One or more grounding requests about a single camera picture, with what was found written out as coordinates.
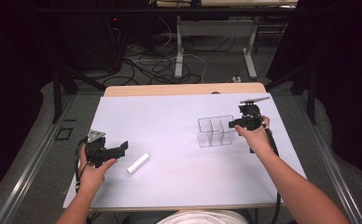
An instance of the white chalk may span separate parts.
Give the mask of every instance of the white chalk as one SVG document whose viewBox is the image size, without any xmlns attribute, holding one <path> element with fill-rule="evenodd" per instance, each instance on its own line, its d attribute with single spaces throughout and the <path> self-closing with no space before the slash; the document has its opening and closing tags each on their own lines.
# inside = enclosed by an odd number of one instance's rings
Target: white chalk
<svg viewBox="0 0 362 224">
<path fill-rule="evenodd" d="M 142 157 L 140 157 L 137 161 L 135 161 L 131 166 L 129 166 L 127 170 L 129 171 L 130 174 L 132 174 L 148 160 L 149 160 L 149 155 L 146 153 Z"/>
</svg>

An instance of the person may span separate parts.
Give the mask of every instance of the person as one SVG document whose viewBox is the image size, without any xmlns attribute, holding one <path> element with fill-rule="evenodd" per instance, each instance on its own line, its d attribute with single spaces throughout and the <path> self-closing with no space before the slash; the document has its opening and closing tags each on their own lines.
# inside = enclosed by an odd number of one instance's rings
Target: person
<svg viewBox="0 0 362 224">
<path fill-rule="evenodd" d="M 269 118 L 262 117 L 263 121 L 269 126 Z M 269 137 L 262 126 L 254 131 L 248 131 L 238 125 L 235 126 L 235 129 L 239 135 L 245 138 L 251 149 L 254 150 L 293 218 L 298 223 L 349 223 L 349 220 L 341 210 L 321 189 L 299 175 L 281 158 L 275 155 Z M 93 197 L 103 182 L 104 174 L 115 162 L 115 160 L 107 161 L 97 169 L 91 165 L 86 166 L 80 180 L 77 196 L 63 212 L 57 223 L 85 222 Z M 87 164 L 87 161 L 85 148 L 83 147 L 81 149 L 80 170 L 85 164 Z M 204 223 L 247 224 L 247 219 L 249 219 L 237 211 L 227 210 L 180 211 L 171 214 L 163 212 L 163 214 L 165 216 L 158 222 L 160 224 L 190 223 L 192 220 L 193 223 L 203 223 L 199 221 L 199 218 L 212 221 Z"/>
</svg>

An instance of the metal frame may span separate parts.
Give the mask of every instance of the metal frame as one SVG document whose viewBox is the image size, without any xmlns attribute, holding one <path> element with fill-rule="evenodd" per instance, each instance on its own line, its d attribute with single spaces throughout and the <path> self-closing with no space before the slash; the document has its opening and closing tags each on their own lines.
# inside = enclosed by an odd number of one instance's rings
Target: metal frame
<svg viewBox="0 0 362 224">
<path fill-rule="evenodd" d="M 18 208 L 23 201 L 24 196 L 29 190 L 30 186 L 35 179 L 36 174 L 44 162 L 45 157 L 47 156 L 50 146 L 53 143 L 54 135 L 61 129 L 62 120 L 66 115 L 66 112 L 71 108 L 73 102 L 75 101 L 75 95 L 69 95 L 64 102 L 64 113 L 60 116 L 60 119 L 57 123 L 54 123 L 50 126 L 40 148 L 34 154 L 29 164 L 27 164 L 24 169 L 21 178 L 18 183 L 15 185 L 15 188 L 12 190 L 12 193 L 9 195 L 7 202 L 0 211 L 0 224 L 11 223 L 12 218 L 15 216 Z"/>
<path fill-rule="evenodd" d="M 358 206 L 355 203 L 355 200 L 347 186 L 346 181 L 341 175 L 341 169 L 335 161 L 335 158 L 332 155 L 331 149 L 324 141 L 321 133 L 319 132 L 316 125 L 311 123 L 309 116 L 306 113 L 306 104 L 304 103 L 302 96 L 295 96 L 295 100 L 299 107 L 299 110 L 302 111 L 303 118 L 310 127 L 315 142 L 318 144 L 318 153 L 321 156 L 321 160 L 324 166 L 327 169 L 327 173 L 332 181 L 332 184 L 335 190 L 338 192 L 338 196 L 341 199 L 344 210 L 346 211 L 347 216 L 349 217 L 351 223 L 362 223 L 362 214 L 358 209 Z"/>
<path fill-rule="evenodd" d="M 243 49 L 245 64 L 248 74 L 252 79 L 257 78 L 257 73 L 251 58 L 254 40 L 257 34 L 259 18 L 253 21 L 181 21 L 177 17 L 177 63 L 175 65 L 175 76 L 182 76 L 182 62 L 184 50 L 182 48 L 183 35 L 240 35 L 249 36 L 247 48 Z"/>
<path fill-rule="evenodd" d="M 68 8 L 40 8 L 34 4 L 26 3 L 32 11 L 42 15 L 117 15 L 122 17 L 133 17 L 135 15 L 144 16 L 187 16 L 187 17 L 207 17 L 207 16 L 324 16 L 332 12 L 331 8 L 230 8 L 230 7 L 182 7 L 182 8 L 98 8 L 98 9 L 68 9 Z"/>
</svg>

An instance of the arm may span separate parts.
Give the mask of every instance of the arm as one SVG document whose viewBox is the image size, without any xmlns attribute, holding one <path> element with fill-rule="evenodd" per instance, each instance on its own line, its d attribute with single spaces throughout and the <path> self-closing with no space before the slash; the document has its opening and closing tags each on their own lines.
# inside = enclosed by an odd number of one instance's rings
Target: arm
<svg viewBox="0 0 362 224">
<path fill-rule="evenodd" d="M 247 131 L 236 125 L 265 166 L 271 180 L 298 223 L 349 223 L 341 210 L 317 186 L 295 172 L 272 151 L 262 127 Z"/>
<path fill-rule="evenodd" d="M 96 169 L 88 164 L 85 155 L 85 145 L 82 147 L 79 173 L 83 175 L 80 177 L 79 191 L 56 223 L 86 222 L 91 202 L 103 183 L 104 174 L 115 162 L 115 159 L 111 159 Z"/>
</svg>

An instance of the white shirt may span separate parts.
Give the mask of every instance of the white shirt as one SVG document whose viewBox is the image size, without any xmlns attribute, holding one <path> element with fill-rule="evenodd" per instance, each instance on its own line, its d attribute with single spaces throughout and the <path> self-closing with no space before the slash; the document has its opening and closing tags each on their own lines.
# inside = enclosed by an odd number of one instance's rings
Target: white shirt
<svg viewBox="0 0 362 224">
<path fill-rule="evenodd" d="M 228 210 L 179 211 L 158 224 L 248 224 L 240 214 Z"/>
</svg>

